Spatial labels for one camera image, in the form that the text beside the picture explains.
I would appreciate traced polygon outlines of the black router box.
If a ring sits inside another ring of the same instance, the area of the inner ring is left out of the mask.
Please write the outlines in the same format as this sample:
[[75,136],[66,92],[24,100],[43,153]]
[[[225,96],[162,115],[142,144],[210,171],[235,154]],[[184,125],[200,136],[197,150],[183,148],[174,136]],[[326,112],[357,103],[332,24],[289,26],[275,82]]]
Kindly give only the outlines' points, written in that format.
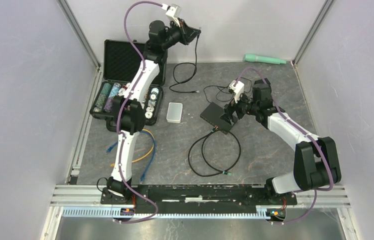
[[212,125],[213,128],[220,130],[227,135],[236,123],[234,125],[230,125],[226,121],[220,119],[223,114],[224,108],[214,102],[211,102],[200,114],[200,118]]

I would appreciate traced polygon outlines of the white network switch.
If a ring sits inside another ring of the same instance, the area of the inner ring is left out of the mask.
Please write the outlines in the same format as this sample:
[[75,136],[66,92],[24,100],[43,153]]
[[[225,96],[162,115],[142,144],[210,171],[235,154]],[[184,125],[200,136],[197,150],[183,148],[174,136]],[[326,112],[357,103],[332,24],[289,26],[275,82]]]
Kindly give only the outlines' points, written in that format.
[[168,104],[166,121],[168,123],[180,123],[183,114],[183,104],[178,102],[170,102]]

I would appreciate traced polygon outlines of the aluminium frame rail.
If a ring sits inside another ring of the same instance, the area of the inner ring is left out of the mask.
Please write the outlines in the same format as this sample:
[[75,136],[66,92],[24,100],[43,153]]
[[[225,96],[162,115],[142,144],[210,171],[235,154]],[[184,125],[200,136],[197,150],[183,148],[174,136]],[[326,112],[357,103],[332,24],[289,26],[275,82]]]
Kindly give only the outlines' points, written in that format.
[[[50,206],[88,206],[97,207],[103,194],[95,185],[56,185]],[[216,200],[209,194],[180,194],[181,199]],[[309,207],[314,199],[314,192],[309,190],[295,193],[299,207]],[[317,191],[315,208],[351,208],[349,198],[343,186],[335,185],[331,191]]]

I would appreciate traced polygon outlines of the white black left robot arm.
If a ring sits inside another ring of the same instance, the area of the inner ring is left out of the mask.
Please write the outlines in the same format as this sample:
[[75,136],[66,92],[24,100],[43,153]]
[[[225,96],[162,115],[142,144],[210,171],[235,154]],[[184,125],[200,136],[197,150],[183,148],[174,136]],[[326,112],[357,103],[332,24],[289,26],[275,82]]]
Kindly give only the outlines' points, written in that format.
[[103,192],[112,194],[120,204],[126,204],[132,198],[130,187],[133,154],[137,137],[146,123],[142,100],[152,81],[160,73],[162,55],[177,43],[189,45],[202,32],[199,28],[188,26],[183,19],[178,23],[171,21],[169,26],[161,20],[155,20],[149,24],[148,29],[149,39],[143,51],[132,40],[128,41],[140,56],[140,65],[124,94],[115,96],[112,100],[118,143],[114,168]]

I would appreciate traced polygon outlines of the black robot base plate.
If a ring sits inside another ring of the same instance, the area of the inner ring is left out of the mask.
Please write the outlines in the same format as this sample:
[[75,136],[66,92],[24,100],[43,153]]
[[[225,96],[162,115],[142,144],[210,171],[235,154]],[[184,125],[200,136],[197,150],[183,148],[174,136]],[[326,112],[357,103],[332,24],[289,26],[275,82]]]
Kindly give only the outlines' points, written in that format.
[[132,205],[136,214],[252,214],[257,206],[295,206],[293,193],[272,194],[260,184],[137,185],[127,197],[101,194],[102,205]]

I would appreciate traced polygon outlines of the mint green flashlight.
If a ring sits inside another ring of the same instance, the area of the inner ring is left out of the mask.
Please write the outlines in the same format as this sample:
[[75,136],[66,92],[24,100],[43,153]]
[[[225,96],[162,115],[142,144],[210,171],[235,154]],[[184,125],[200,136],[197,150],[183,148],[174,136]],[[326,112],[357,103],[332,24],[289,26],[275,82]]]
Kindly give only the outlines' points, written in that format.
[[260,56],[260,55],[256,55],[252,53],[245,54],[244,60],[250,63],[265,63],[265,64],[273,64],[273,65],[285,65],[287,63],[286,60],[283,60],[280,58]]

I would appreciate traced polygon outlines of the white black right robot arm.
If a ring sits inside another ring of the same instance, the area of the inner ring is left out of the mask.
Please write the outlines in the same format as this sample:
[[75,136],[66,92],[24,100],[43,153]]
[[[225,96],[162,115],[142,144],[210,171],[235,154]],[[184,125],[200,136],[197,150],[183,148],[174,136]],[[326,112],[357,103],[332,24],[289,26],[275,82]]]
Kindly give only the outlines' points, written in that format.
[[228,85],[233,98],[224,106],[221,118],[233,125],[245,115],[254,116],[294,151],[293,170],[269,178],[264,199],[277,204],[286,193],[332,190],[342,177],[335,141],[311,133],[289,117],[273,99],[271,84],[266,79],[255,81],[252,97],[246,96],[244,88],[238,79]]

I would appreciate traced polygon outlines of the black poker chip case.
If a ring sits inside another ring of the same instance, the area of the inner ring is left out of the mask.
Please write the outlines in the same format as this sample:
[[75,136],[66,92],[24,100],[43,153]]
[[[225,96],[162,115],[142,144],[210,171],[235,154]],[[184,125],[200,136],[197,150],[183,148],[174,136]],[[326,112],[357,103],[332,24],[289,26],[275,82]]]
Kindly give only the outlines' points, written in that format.
[[[159,64],[159,74],[152,81],[147,93],[144,96],[145,106],[145,124],[153,126],[157,120],[159,111],[163,102],[163,85],[166,80],[168,51],[162,54],[162,63]],[[106,121],[106,128],[110,132],[116,131],[115,113],[106,112],[103,109],[94,111],[100,92],[105,84],[114,85],[115,83],[126,85],[130,83],[140,67],[141,58],[128,41],[106,39],[104,41],[103,58],[103,81],[99,87],[99,93],[96,94],[93,104],[90,107],[90,115],[99,120]]]

